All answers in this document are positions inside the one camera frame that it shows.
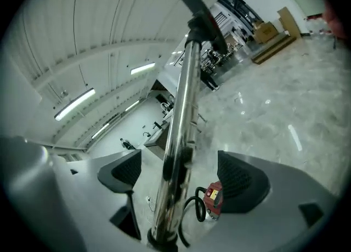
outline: black cable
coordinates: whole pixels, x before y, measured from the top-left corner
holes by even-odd
[[[148,202],[149,208],[151,210],[151,212],[155,212],[154,210],[152,210],[151,206],[150,206],[150,202]]]
[[[199,222],[204,222],[204,220],[206,218],[206,207],[205,207],[205,203],[203,202],[203,200],[201,198],[199,198],[200,191],[203,193],[206,193],[207,189],[205,189],[203,187],[197,187],[195,190],[195,195],[186,200],[186,202],[184,204],[184,210],[185,210],[186,206],[189,204],[189,202],[195,201],[196,218]],[[185,240],[184,235],[183,235],[183,229],[182,229],[183,217],[184,217],[184,214],[180,220],[178,234],[179,234],[179,238],[183,242],[184,246],[188,248],[190,246],[190,244],[189,244],[189,242],[187,242]]]
[[[77,52],[77,45],[76,45],[76,34],[75,34],[75,14],[76,14],[76,1],[73,4],[73,41],[75,43],[75,50],[76,50],[76,55],[78,54]]]

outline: white ceiling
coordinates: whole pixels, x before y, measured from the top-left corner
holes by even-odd
[[[26,0],[3,50],[42,96],[28,138],[86,148],[109,118],[147,96],[190,17],[180,0]],[[151,62],[152,70],[130,75]],[[61,121],[54,119],[90,88],[93,97]],[[62,98],[64,90],[69,95]]]

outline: machine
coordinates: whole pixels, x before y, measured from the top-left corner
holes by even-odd
[[[167,139],[149,246],[177,251],[184,206],[198,220],[217,219],[211,237],[192,251],[296,251],[327,220],[336,199],[306,173],[238,153],[218,151],[218,179],[186,200],[197,134],[200,49],[227,46],[201,0],[182,0],[193,13]],[[142,237],[132,200],[141,150],[66,163],[23,138],[0,141],[2,185],[25,224],[54,251],[152,251]],[[199,192],[204,192],[203,200]]]

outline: metal pole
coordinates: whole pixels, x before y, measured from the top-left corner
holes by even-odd
[[[200,45],[185,47],[174,114],[167,138],[151,234],[158,243],[175,239],[183,214],[195,152],[200,83]]]

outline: marble floor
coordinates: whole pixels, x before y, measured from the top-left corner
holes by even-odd
[[[188,195],[198,186],[207,187],[217,178],[217,151],[232,151],[302,169],[333,194],[339,196],[349,178],[351,131],[350,54],[332,40],[299,39],[272,58],[256,65],[249,58],[234,58],[233,68],[216,79],[218,91],[201,91],[197,151]],[[298,140],[292,135],[294,129]],[[140,230],[150,227],[152,212],[145,193],[157,187],[155,171],[162,162],[151,158],[135,186]],[[191,242],[214,225],[199,223],[189,208],[183,228]]]

